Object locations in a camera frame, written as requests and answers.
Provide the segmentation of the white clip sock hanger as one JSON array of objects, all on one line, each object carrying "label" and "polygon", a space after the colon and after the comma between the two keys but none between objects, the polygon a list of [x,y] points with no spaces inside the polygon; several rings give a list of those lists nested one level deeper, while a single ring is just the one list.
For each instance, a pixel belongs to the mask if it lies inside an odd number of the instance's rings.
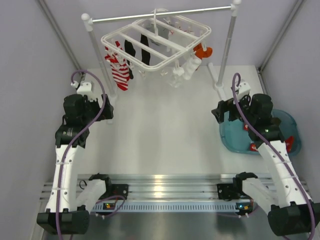
[{"label": "white clip sock hanger", "polygon": [[[150,24],[154,25],[154,33],[146,29]],[[158,35],[157,25],[169,29],[168,39]],[[211,32],[209,26],[184,16],[167,16],[164,19],[153,16],[149,19],[138,19],[105,34],[101,37],[101,43],[125,58],[126,63],[130,60],[133,74],[137,71],[145,78],[148,72],[157,72],[166,77],[170,84],[176,62],[182,66],[190,57],[196,56],[194,47],[200,43],[206,45],[206,38]],[[147,36],[149,46],[141,43],[141,35]],[[162,45],[157,46],[150,39]],[[135,57],[125,52],[125,40],[133,44]],[[142,62],[142,49],[150,53],[149,65]]]}]

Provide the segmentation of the red snowflake sock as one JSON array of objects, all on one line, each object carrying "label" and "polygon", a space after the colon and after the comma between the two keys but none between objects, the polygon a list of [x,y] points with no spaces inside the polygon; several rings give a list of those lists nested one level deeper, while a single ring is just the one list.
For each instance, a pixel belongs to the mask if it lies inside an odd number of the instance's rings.
[{"label": "red snowflake sock", "polygon": [[290,136],[285,140],[285,145],[286,145],[286,151],[288,153],[291,153],[295,150],[295,137]]}]

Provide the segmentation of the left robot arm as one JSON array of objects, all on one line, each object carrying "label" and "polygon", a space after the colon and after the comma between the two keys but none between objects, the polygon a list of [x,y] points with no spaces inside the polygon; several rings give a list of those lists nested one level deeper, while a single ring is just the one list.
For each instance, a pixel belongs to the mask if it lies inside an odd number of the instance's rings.
[{"label": "left robot arm", "polygon": [[57,235],[83,235],[89,228],[90,213],[97,204],[115,200],[111,210],[117,213],[127,199],[126,184],[116,191],[107,174],[96,173],[89,177],[81,193],[77,193],[78,163],[85,156],[90,126],[95,122],[111,120],[113,106],[107,94],[101,95],[102,103],[91,101],[87,95],[72,94],[64,99],[62,125],[55,133],[55,171],[50,197],[44,212],[36,222],[46,232]]}]

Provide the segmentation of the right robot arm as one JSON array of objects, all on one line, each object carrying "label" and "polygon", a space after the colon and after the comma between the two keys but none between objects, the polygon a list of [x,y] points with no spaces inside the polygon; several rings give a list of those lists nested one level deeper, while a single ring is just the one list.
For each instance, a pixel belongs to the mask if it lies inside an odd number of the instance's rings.
[{"label": "right robot arm", "polygon": [[240,120],[248,126],[248,136],[263,158],[271,175],[275,192],[267,189],[258,176],[242,172],[233,178],[233,192],[238,198],[249,196],[267,215],[272,232],[279,237],[308,233],[315,236],[320,221],[320,205],[313,202],[302,186],[287,152],[278,120],[272,116],[270,96],[262,93],[241,99],[221,100],[211,113],[219,124]]}]

